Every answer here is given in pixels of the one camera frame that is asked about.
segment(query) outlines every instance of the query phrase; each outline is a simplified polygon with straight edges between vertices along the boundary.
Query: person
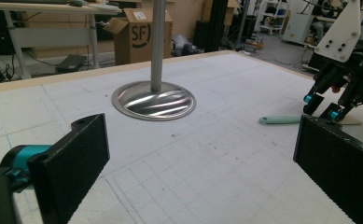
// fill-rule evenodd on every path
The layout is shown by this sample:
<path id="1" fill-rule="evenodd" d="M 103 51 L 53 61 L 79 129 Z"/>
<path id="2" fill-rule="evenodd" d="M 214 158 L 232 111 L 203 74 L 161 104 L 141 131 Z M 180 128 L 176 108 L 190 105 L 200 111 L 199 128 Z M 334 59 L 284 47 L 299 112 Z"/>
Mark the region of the person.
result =
<path id="1" fill-rule="evenodd" d="M 314 16 L 312 26 L 315 28 L 316 42 L 319 43 L 324 36 L 324 31 L 328 30 L 332 25 L 329 21 L 320 21 L 317 16 L 325 18 L 335 18 L 335 7 L 332 5 L 333 0 L 318 0 L 313 8 L 312 15 Z"/>

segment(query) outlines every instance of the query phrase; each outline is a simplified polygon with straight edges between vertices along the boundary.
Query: blue joint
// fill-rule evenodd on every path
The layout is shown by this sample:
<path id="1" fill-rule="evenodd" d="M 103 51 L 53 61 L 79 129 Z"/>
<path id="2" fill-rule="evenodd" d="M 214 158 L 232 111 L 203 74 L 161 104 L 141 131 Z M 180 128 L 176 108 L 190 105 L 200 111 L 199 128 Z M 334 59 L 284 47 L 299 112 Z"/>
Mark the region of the blue joint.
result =
<path id="1" fill-rule="evenodd" d="M 337 111 L 332 111 L 329 116 L 332 120 L 335 120 L 339 116 L 339 113 Z"/>
<path id="2" fill-rule="evenodd" d="M 312 95 L 306 95 L 303 101 L 309 104 L 309 102 L 312 100 L 312 97 L 313 97 Z"/>
<path id="3" fill-rule="evenodd" d="M 34 155 L 47 151 L 51 145 L 32 145 L 24 147 L 16 156 L 12 169 L 7 173 L 12 175 L 17 182 L 28 183 L 30 170 L 27 161 Z"/>

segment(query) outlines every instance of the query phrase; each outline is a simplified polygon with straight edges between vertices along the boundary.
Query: green handle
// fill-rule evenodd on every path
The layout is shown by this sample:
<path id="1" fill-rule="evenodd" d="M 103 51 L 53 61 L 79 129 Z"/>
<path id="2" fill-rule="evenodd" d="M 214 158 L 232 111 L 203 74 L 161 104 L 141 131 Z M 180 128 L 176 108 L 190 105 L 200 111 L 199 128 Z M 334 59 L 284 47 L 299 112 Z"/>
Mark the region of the green handle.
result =
<path id="1" fill-rule="evenodd" d="M 259 119 L 259 123 L 262 124 L 290 124 L 299 122 L 300 116 L 269 116 Z"/>

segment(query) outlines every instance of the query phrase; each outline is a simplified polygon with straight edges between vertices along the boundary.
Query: brown box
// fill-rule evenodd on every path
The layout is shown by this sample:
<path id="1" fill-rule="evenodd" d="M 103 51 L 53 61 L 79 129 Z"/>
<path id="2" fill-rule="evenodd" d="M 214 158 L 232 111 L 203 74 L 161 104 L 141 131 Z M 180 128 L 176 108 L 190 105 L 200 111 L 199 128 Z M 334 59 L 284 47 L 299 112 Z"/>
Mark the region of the brown box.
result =
<path id="1" fill-rule="evenodd" d="M 105 30 L 115 34 L 115 63 L 141 63 L 152 57 L 152 9 L 124 8 L 126 18 L 112 18 Z M 171 57 L 173 20 L 166 12 L 163 58 Z"/>
<path id="2" fill-rule="evenodd" d="M 205 0 L 204 1 L 202 20 L 210 21 L 212 5 L 213 5 L 213 0 Z M 225 14 L 224 25 L 231 25 L 231 21 L 233 19 L 233 11 L 234 11 L 235 8 L 238 8 L 238 7 L 240 7 L 240 5 L 236 0 L 229 0 L 228 1 L 228 7 L 227 7 L 227 12 Z"/>

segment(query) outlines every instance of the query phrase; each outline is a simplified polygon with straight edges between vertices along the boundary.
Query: round metal base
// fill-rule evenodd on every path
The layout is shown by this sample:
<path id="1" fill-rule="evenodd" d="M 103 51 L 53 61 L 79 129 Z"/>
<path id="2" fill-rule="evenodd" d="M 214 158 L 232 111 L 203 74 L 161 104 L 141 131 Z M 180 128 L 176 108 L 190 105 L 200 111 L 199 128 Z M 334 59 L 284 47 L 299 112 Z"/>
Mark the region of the round metal base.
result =
<path id="1" fill-rule="evenodd" d="M 149 81 L 127 84 L 118 88 L 111 100 L 123 114 L 144 120 L 179 119 L 196 105 L 192 93 L 166 82 L 161 83 L 160 92 L 152 92 Z"/>

